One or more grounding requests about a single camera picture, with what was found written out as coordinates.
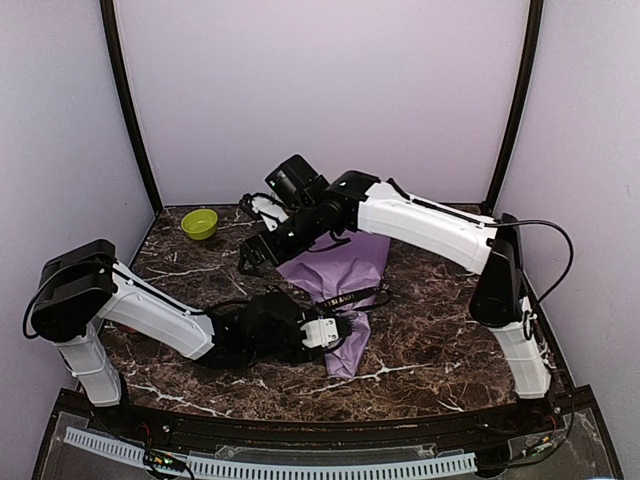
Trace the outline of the pink wrapping paper sheet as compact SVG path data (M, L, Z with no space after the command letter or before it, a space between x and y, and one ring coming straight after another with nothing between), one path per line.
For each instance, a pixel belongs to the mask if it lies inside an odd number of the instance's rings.
M356 375L371 328L367 310L381 297L381 283L390 239L347 232L341 243L325 234L309 250L277 268L284 280L307 292L325 316L339 313L352 322L353 332L325 355L327 372L335 378Z

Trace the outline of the black printed ribbon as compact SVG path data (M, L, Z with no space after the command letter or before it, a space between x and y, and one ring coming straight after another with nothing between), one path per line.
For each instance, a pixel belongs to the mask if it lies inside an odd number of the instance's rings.
M270 286L266 293L272 291L281 291L286 293L276 286ZM338 313L343 311L346 307L348 307L350 311L367 312L388 304L392 299L393 292L389 288L367 287L322 300L310 307L299 305L294 299L293 300L301 308L300 318L302 318L306 314L324 315Z

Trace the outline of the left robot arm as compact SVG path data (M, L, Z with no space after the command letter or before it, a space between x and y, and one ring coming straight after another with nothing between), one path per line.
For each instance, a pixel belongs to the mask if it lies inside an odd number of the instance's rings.
M353 332L343 313L304 308L279 288L247 300L196 310L168 296L117 260L99 239L49 260L23 316L23 335L52 343L89 401L120 436L141 427L122 376L95 329L110 321L212 370L244 369L263 359L313 361Z

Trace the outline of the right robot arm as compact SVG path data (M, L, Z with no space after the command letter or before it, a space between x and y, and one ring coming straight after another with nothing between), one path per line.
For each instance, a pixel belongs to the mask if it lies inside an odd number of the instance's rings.
M478 275L469 305L472 319L496 337L524 401L510 413L521 434L534 432L549 416L543 398L551 365L534 337L540 302L523 285L520 227L504 215L496 220L420 198L393 180L348 171L332 183L315 171L280 168L267 179L273 193L246 194L241 209L266 224L241 245L239 269L257 274L268 262L281 266L309 250L326 233L377 234L440 255Z

